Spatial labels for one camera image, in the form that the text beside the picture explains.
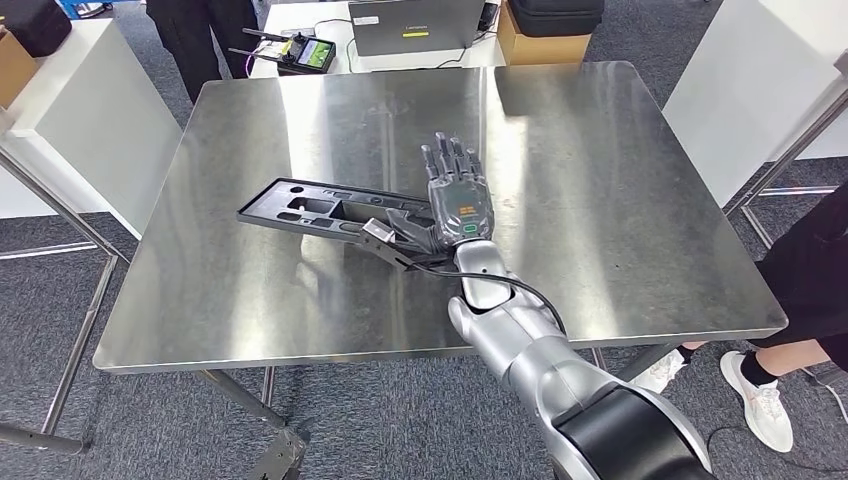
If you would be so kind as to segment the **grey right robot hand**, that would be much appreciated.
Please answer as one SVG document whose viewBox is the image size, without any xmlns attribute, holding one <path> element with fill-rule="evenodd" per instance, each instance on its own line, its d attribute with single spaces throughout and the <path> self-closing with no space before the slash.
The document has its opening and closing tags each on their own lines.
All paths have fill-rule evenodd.
<svg viewBox="0 0 848 480">
<path fill-rule="evenodd" d="M 283 428 L 271 442 L 248 478 L 251 480 L 298 480 L 300 469 L 309 445 L 291 428 Z"/>
</svg>

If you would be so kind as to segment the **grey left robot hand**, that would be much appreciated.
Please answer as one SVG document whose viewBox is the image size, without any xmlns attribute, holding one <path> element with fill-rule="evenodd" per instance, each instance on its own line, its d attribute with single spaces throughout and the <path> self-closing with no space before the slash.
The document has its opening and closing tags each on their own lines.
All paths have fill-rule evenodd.
<svg viewBox="0 0 848 480">
<path fill-rule="evenodd" d="M 489 240 L 495 226 L 494 207 L 477 152 L 457 137 L 435 134 L 436 146 L 421 146 L 428 176 L 427 193 L 433 224 L 423 227 L 406 210 L 388 209 L 393 230 L 428 254 L 449 253 L 463 242 Z"/>
</svg>

